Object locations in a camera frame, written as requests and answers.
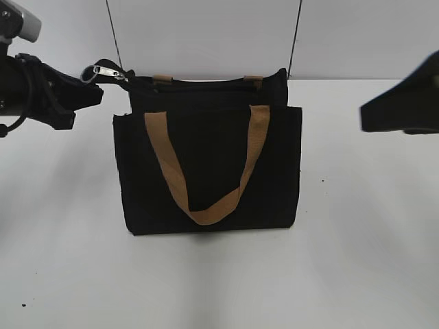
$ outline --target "black fabric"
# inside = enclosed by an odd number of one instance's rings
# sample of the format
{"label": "black fabric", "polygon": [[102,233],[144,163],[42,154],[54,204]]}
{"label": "black fabric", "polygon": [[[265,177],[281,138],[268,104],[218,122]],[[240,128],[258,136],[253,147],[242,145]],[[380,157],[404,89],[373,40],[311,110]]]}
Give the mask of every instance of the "black fabric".
{"label": "black fabric", "polygon": [[[153,84],[149,77],[140,80]],[[131,233],[288,228],[293,224],[302,111],[287,107],[285,69],[265,78],[261,90],[243,79],[174,80],[170,86],[133,88],[130,101],[132,114],[115,116],[113,125],[123,209]],[[239,186],[246,161],[249,105],[270,105],[261,155],[237,209],[219,223],[200,226],[172,198],[147,135],[144,114],[167,112],[169,138],[187,181],[189,208],[197,211]]]}
{"label": "black fabric", "polygon": [[439,133],[439,51],[410,76],[360,109],[365,132]]}

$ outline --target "bag handle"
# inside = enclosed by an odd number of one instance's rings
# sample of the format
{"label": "bag handle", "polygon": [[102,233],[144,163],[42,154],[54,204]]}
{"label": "bag handle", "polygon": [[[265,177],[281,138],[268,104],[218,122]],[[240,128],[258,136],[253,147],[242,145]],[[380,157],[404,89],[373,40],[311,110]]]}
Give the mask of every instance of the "bag handle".
{"label": "bag handle", "polygon": [[158,158],[163,176],[177,205],[197,224],[211,225],[221,221],[232,213],[241,199],[252,175],[256,161],[264,146],[268,124],[270,123],[270,107],[266,105],[250,106],[251,115],[248,123],[247,160],[238,188],[225,195],[215,204],[201,211],[190,211],[187,186],[176,152],[167,131],[167,113],[145,113],[145,126],[152,147]]}

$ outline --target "black tote bag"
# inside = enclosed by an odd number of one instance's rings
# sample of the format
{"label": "black tote bag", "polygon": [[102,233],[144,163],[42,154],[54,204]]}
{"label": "black tote bag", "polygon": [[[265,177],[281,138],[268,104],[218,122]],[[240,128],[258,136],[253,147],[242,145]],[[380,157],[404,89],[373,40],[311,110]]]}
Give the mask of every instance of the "black tote bag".
{"label": "black tote bag", "polygon": [[285,69],[227,82],[130,81],[120,84],[132,114],[114,116],[113,127],[131,233],[293,224],[302,111],[287,107]]}

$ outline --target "cable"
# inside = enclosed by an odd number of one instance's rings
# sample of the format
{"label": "cable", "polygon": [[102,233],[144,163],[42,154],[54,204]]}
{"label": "cable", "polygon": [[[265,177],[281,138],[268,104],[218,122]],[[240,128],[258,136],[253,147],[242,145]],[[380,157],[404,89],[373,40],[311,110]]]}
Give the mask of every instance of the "cable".
{"label": "cable", "polygon": [[297,38],[297,31],[298,31],[298,27],[299,27],[300,13],[302,12],[302,2],[303,2],[303,0],[300,0],[299,10],[297,11],[297,21],[296,21],[296,28],[294,29],[293,47],[291,49],[291,57],[289,58],[288,79],[292,77],[291,76],[291,67],[293,65],[294,47],[296,46],[296,38]]}
{"label": "cable", "polygon": [[28,113],[30,112],[30,108],[32,106],[32,101],[34,100],[34,85],[32,84],[31,78],[29,73],[27,72],[25,65],[20,61],[17,60],[20,70],[22,72],[22,74],[24,75],[26,82],[27,82],[27,101],[26,101],[26,106],[23,109],[20,117],[9,127],[6,127],[5,125],[2,125],[3,129],[2,130],[2,135],[1,137],[5,137],[8,132],[11,132],[12,130],[15,130],[16,128],[18,128],[27,118]]}
{"label": "cable", "polygon": [[111,12],[110,12],[110,6],[108,4],[108,0],[105,0],[105,3],[107,5],[107,10],[108,10],[108,17],[110,17],[110,24],[111,24],[111,30],[112,30],[112,37],[115,39],[115,46],[116,46],[116,51],[117,51],[117,57],[119,58],[119,64],[121,66],[121,69],[123,69],[122,66],[122,61],[121,61],[121,54],[119,52],[119,45],[117,44],[117,39],[116,39],[116,32],[115,32],[115,26],[112,23],[112,17],[111,17]]}

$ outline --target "white table surface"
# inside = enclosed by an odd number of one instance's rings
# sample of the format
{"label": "white table surface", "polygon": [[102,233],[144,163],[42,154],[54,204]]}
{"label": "white table surface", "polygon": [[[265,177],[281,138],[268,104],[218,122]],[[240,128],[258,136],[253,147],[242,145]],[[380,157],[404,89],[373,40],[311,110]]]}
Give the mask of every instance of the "white table surface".
{"label": "white table surface", "polygon": [[0,141],[0,328],[439,328],[439,136],[359,129],[358,107],[395,83],[291,82],[290,230],[133,237],[116,86],[73,131],[27,122]]}

